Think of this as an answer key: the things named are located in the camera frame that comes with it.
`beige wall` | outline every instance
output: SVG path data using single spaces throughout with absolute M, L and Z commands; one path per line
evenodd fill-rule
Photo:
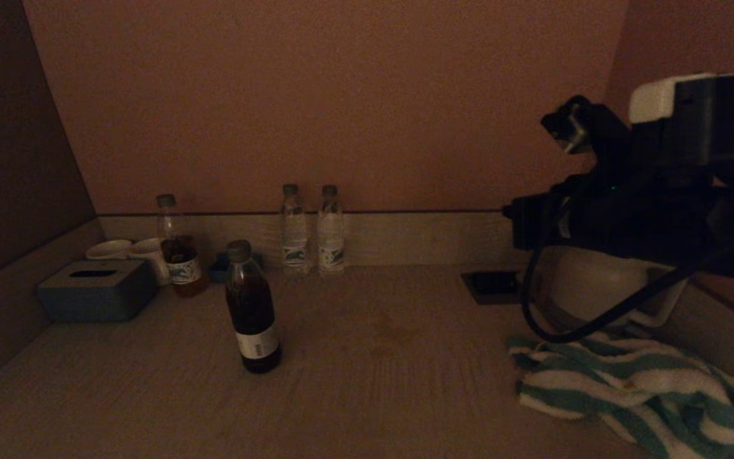
M 664 7 L 630 0 L 605 101 L 627 119 L 632 90 L 643 82 L 694 71 L 734 73 L 734 2 L 676 0 Z M 702 284 L 734 304 L 734 279 Z
M 0 268 L 94 218 L 18 0 L 0 0 Z
M 25 0 L 99 214 L 490 209 L 578 171 L 539 125 L 601 99 L 626 0 Z

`tissue box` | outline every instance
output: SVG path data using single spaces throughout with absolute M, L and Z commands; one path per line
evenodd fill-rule
M 76 261 L 38 285 L 37 295 L 56 322 L 125 322 L 157 293 L 142 259 Z

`striped towel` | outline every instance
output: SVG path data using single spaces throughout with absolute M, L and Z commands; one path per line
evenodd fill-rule
M 734 378 L 655 340 L 595 333 L 558 345 L 512 338 L 519 401 L 563 419 L 597 414 L 656 457 L 734 457 Z

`electric kettle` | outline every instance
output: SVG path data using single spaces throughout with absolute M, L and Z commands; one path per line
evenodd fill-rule
M 563 247 L 553 267 L 542 273 L 538 308 L 556 328 L 579 328 L 671 270 L 673 267 L 641 259 Z M 609 328 L 630 322 L 650 328 L 664 325 L 686 286 L 687 280 L 673 285 Z

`white cup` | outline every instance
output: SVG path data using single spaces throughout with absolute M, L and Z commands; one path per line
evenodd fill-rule
M 114 239 L 88 248 L 84 255 L 87 259 L 126 259 L 131 245 L 130 240 Z
M 145 239 L 129 247 L 129 258 L 145 259 L 155 272 L 157 285 L 169 284 L 169 268 L 161 251 L 161 241 L 158 238 Z

